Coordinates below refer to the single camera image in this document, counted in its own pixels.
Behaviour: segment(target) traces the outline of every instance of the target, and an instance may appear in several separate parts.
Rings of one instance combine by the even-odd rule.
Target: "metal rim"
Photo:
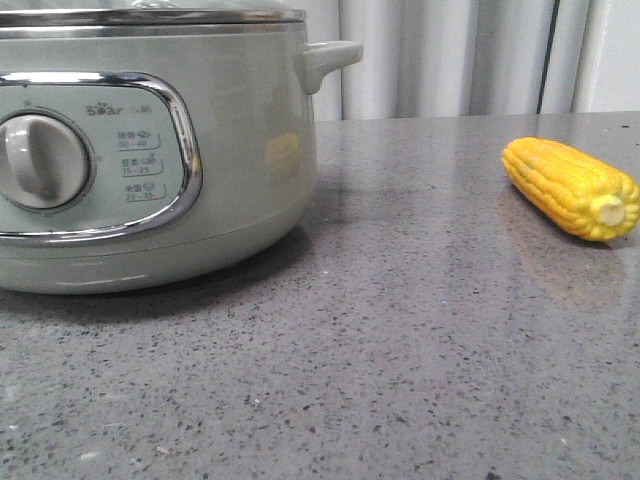
[[[116,25],[110,27],[11,27],[0,28],[2,40],[125,38],[284,33],[304,31],[304,23],[229,23],[217,25]]]
[[[0,31],[16,27],[228,25],[304,22],[302,10],[123,9],[0,11]]]
[[[202,166],[187,107],[180,95],[167,83],[135,72],[13,72],[0,73],[2,86],[20,85],[94,85],[141,88],[156,95],[165,104],[173,120],[182,155],[184,178],[173,201],[147,217],[108,227],[74,231],[0,232],[0,244],[11,246],[67,246],[106,240],[160,227],[184,215],[195,203],[202,187]]]

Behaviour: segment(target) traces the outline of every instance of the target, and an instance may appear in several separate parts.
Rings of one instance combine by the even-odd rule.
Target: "corn cob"
[[[608,241],[633,229],[640,188],[624,172],[553,140],[511,142],[502,164],[514,185],[566,232]]]

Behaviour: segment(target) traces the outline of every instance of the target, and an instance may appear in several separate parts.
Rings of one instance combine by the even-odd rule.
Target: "curtain fold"
[[[362,62],[325,80],[318,120],[585,110],[609,81],[603,38],[640,32],[607,27],[610,10],[640,18],[636,0],[281,1],[307,11],[311,42],[364,46]]]

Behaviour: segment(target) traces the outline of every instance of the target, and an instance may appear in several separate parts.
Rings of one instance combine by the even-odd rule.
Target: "countertop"
[[[640,229],[569,237],[500,152],[555,138],[640,178],[640,113],[317,132],[313,204],[257,256],[0,292],[0,478],[639,478]]]

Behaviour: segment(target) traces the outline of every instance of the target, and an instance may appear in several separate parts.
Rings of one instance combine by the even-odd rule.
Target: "gray knob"
[[[59,207],[82,190],[88,176],[84,145],[64,123],[28,114],[0,125],[0,193],[12,202]]]

